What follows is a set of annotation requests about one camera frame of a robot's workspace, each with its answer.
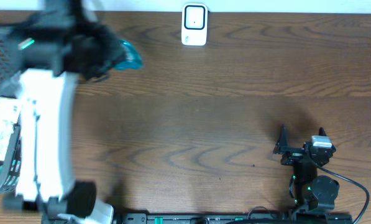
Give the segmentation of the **teal mouthwash bottle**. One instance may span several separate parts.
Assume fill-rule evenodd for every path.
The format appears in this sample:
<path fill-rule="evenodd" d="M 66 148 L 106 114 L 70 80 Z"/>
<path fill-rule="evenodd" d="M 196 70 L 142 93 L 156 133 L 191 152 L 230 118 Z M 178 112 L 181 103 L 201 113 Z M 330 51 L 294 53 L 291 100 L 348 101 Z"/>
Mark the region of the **teal mouthwash bottle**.
<path fill-rule="evenodd" d="M 116 70 L 138 70 L 143 67 L 142 57 L 135 47 L 126 40 L 120 40 L 121 46 L 125 50 L 125 59 L 114 67 Z"/>

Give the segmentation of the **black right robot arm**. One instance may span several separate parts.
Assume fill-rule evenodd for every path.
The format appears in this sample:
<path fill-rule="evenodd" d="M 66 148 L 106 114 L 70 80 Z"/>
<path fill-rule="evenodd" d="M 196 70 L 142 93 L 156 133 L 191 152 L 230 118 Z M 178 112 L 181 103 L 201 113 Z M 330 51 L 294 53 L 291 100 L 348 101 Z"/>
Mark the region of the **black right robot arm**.
<path fill-rule="evenodd" d="M 273 153 L 282 156 L 281 165 L 293 168 L 289 191 L 298 213 L 326 213 L 334 209 L 339 183 L 326 175 L 318 175 L 318 169 L 329 163 L 335 152 L 323 128 L 302 147 L 291 147 L 286 128 L 281 126 Z"/>

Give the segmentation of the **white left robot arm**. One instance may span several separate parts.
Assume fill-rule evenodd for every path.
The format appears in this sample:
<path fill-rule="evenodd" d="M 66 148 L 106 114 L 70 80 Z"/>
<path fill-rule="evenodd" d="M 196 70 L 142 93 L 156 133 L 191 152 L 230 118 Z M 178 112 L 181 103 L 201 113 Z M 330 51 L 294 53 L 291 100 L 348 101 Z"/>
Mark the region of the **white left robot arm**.
<path fill-rule="evenodd" d="M 112 223 L 114 207 L 72 170 L 73 102 L 80 78 L 101 78 L 139 54 L 81 1 L 46 1 L 43 11 L 10 30 L 7 43 L 22 105 L 21 165 L 15 194 L 4 203 L 38 210 L 43 223 Z"/>

